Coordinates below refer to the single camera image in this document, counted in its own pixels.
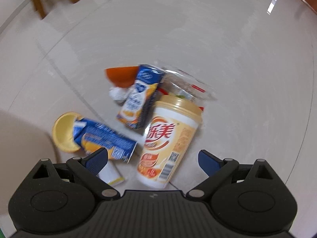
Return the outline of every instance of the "floor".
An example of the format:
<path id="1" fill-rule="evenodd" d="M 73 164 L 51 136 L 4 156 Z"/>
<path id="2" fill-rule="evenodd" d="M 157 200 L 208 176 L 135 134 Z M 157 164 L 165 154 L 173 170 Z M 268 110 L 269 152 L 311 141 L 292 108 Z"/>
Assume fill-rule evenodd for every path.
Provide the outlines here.
<path id="1" fill-rule="evenodd" d="M 29 3 L 0 35 L 0 109 L 48 132 L 58 116 L 77 111 L 141 141 L 115 119 L 103 69 L 164 61 L 215 90 L 167 189 L 187 192 L 207 178 L 201 149 L 240 163 L 265 158 L 298 201 L 293 234 L 306 225 L 301 237 L 309 237 L 316 230 L 306 217 L 317 208 L 305 203 L 317 193 L 305 176 L 316 175 L 317 17 L 300 0 L 277 0 L 269 14 L 271 1 L 48 0 L 44 20 Z M 134 179 L 138 153 L 117 164 L 127 178 L 121 193 L 146 188 Z"/>

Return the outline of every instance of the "blue gripper pad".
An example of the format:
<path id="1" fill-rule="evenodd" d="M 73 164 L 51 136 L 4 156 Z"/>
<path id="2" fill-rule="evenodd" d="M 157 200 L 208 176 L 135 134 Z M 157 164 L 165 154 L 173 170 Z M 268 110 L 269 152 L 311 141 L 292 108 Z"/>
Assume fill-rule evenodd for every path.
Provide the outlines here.
<path id="1" fill-rule="evenodd" d="M 198 153 L 198 164 L 210 177 L 223 166 L 223 161 L 203 149 Z"/>
<path id="2" fill-rule="evenodd" d="M 105 148 L 98 149 L 82 160 L 82 165 L 97 175 L 108 163 L 108 151 Z"/>

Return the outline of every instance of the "beige cup lid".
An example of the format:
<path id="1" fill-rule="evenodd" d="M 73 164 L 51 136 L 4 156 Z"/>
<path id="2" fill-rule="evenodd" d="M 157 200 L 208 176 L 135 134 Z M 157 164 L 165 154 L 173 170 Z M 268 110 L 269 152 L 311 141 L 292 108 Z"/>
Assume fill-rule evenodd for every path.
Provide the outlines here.
<path id="1" fill-rule="evenodd" d="M 182 99 L 174 95 L 164 95 L 155 105 L 184 114 L 198 123 L 202 122 L 202 110 L 187 99 Z"/>

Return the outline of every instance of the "orange object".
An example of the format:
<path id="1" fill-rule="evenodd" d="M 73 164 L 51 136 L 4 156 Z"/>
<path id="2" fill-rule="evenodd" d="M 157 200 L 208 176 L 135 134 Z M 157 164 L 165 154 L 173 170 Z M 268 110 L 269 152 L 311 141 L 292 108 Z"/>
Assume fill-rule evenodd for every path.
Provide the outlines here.
<path id="1" fill-rule="evenodd" d="M 125 66 L 105 69 L 107 78 L 117 87 L 130 87 L 133 85 L 139 66 Z"/>

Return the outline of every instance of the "yellow bowl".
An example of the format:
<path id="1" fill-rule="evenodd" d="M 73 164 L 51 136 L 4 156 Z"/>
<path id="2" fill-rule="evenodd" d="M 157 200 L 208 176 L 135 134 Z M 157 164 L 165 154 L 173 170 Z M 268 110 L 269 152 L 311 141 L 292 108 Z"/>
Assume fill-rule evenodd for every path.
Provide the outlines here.
<path id="1" fill-rule="evenodd" d="M 73 124 L 75 120 L 82 118 L 83 116 L 76 112 L 67 112 L 55 121 L 52 138 L 56 147 L 67 153 L 73 153 L 80 149 L 73 138 Z"/>

